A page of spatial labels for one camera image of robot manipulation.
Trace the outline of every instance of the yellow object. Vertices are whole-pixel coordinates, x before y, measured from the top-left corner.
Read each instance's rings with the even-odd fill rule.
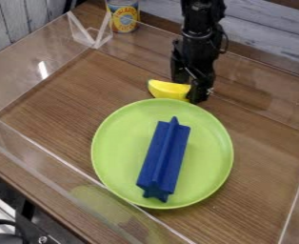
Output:
[[[190,102],[186,98],[187,93],[191,90],[191,85],[166,82],[151,79],[148,82],[150,92],[155,98],[172,98]]]

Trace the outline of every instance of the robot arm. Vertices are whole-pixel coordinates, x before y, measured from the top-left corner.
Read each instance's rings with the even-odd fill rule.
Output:
[[[223,37],[227,36],[220,20],[226,17],[224,0],[182,0],[184,25],[182,40],[175,40],[172,78],[192,88],[187,94],[191,103],[206,101],[214,89],[214,62],[219,58]]]

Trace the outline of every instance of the blue block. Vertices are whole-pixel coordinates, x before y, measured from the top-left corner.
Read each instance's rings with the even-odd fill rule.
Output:
[[[176,117],[171,123],[159,121],[136,183],[146,191],[144,197],[167,202],[175,193],[190,132],[191,128],[179,125]]]

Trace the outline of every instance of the green plate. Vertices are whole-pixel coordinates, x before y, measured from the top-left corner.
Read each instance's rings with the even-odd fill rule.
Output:
[[[176,116],[191,135],[168,203],[143,198],[136,186],[158,121]],[[92,160],[96,174],[124,200],[152,209],[186,207],[210,197],[224,184],[232,167],[234,149],[228,132],[200,107],[172,99],[150,99],[120,108],[95,134]]]

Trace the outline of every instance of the wooden table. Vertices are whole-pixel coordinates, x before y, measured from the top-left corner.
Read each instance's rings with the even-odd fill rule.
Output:
[[[90,2],[75,11],[86,27],[95,22],[94,12],[100,10]],[[148,30],[146,37],[131,36],[116,37],[100,51],[86,51],[0,112],[0,123],[42,145],[40,149],[27,144],[26,137],[14,132],[3,134],[7,147],[30,162],[31,168],[22,168],[12,162],[14,157],[0,153],[0,176],[92,243],[127,240],[72,197],[83,199],[95,211],[104,211],[103,217],[108,217],[107,209],[95,203],[108,195],[120,210],[128,211],[127,204],[106,189],[96,189],[102,196],[80,189],[98,180],[90,153],[95,131],[122,106],[151,98],[147,80],[167,79],[168,75],[168,69],[162,67],[168,67],[166,45],[171,44],[171,34],[160,36]],[[142,47],[130,43],[139,40]],[[155,40],[160,48],[146,50],[144,45]],[[236,54],[220,58],[216,70],[216,95],[200,106],[215,114],[231,134],[231,178],[199,204],[171,211],[146,211],[198,243],[276,243],[284,227],[284,241],[298,243],[299,211],[292,212],[288,225],[286,222],[299,190],[299,76]],[[62,162],[68,162],[72,169]],[[139,224],[139,219],[127,219],[119,225],[144,243],[158,243],[150,239],[150,232],[160,234],[160,243],[171,243],[172,233],[160,232],[164,228],[159,224],[150,226],[148,220],[142,221]],[[174,242],[184,239],[175,237]]]

